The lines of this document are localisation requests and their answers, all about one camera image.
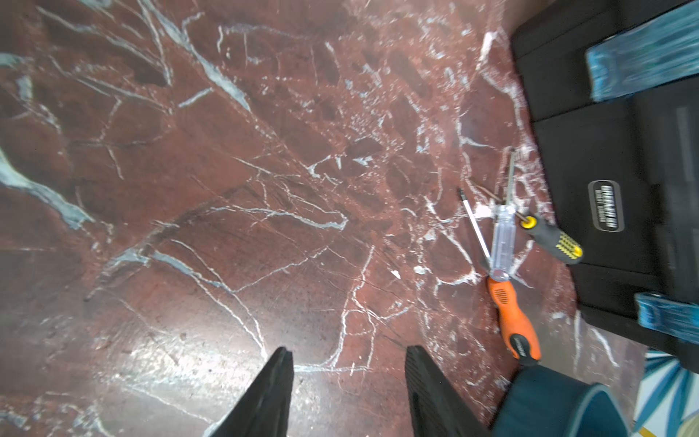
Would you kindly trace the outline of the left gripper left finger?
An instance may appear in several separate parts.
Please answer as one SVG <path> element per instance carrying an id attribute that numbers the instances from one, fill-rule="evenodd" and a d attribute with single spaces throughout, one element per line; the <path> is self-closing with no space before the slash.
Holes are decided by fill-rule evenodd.
<path id="1" fill-rule="evenodd" d="M 286 436 L 293 379 L 293 354 L 278 347 L 235 407 L 209 435 Z"/>

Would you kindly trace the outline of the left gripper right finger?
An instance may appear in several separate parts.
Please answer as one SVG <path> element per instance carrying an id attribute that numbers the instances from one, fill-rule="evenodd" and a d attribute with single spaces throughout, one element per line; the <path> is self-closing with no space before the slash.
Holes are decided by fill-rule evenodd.
<path id="1" fill-rule="evenodd" d="M 422 346 L 409 346 L 405 377 L 413 435 L 490 436 Z"/>

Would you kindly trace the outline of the orange handle long screwdriver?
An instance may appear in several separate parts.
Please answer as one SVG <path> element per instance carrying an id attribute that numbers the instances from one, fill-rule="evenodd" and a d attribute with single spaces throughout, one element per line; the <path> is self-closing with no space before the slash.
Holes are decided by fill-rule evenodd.
<path id="1" fill-rule="evenodd" d="M 462 189 L 457 189 L 459 197 L 460 190 L 463 192 Z M 540 342 L 533 324 L 518 303 L 512 282 L 490 282 L 488 264 L 486 283 L 498 309 L 500 332 L 507 349 L 522 366 L 538 364 L 542 358 Z"/>

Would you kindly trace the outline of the clear handle tester screwdriver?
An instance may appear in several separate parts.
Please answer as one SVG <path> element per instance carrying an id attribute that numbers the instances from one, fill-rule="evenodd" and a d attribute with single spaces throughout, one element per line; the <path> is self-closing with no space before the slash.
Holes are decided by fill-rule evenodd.
<path id="1" fill-rule="evenodd" d="M 486 249 L 478 224 L 473 225 L 479 243 L 481 244 L 483 254 L 488 260 L 490 282 L 504 283 L 511 280 L 510 273 L 513 267 L 514 242 L 517 228 L 515 223 L 515 213 L 517 210 L 513 202 L 513 177 L 516 157 L 517 153 L 512 152 L 508 170 L 507 187 L 504 191 L 505 202 L 496 209 L 493 241 L 491 242 L 490 251 Z"/>

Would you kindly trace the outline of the black yellow screwdriver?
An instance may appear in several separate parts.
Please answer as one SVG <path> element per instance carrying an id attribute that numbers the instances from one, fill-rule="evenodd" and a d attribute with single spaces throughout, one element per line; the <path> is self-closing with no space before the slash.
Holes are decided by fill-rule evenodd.
<path id="1" fill-rule="evenodd" d="M 473 226 L 474 233 L 482 249 L 486 260 L 490 260 L 490 251 L 485 243 L 477 220 L 473 214 L 470 204 L 466 196 L 460 190 L 460 197 L 464 209 L 467 211 L 467 216 Z M 517 207 L 513 208 L 513 214 L 520 219 L 519 227 L 523 229 L 542 249 L 550 253 L 557 260 L 562 261 L 567 265 L 577 264 L 582 260 L 584 251 L 582 246 L 571 238 L 564 231 L 559 229 L 548 221 L 542 218 L 537 218 L 534 215 L 524 215 L 520 213 Z"/>

